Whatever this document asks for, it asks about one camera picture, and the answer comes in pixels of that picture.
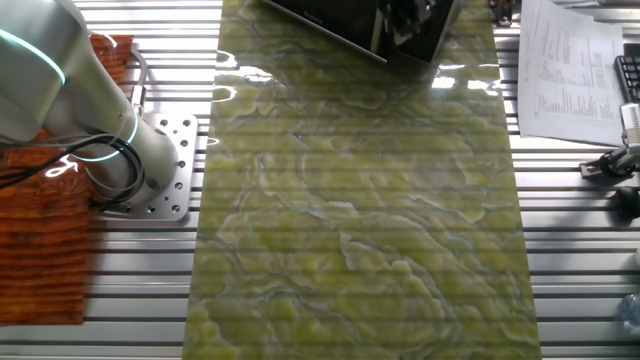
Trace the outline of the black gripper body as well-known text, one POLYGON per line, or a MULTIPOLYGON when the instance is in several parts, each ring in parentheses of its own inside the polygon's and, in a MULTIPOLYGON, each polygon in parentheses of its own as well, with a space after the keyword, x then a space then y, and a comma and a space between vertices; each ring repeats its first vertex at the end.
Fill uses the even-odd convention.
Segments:
POLYGON ((397 29, 419 29, 433 14, 435 0, 389 0, 391 20, 397 29))

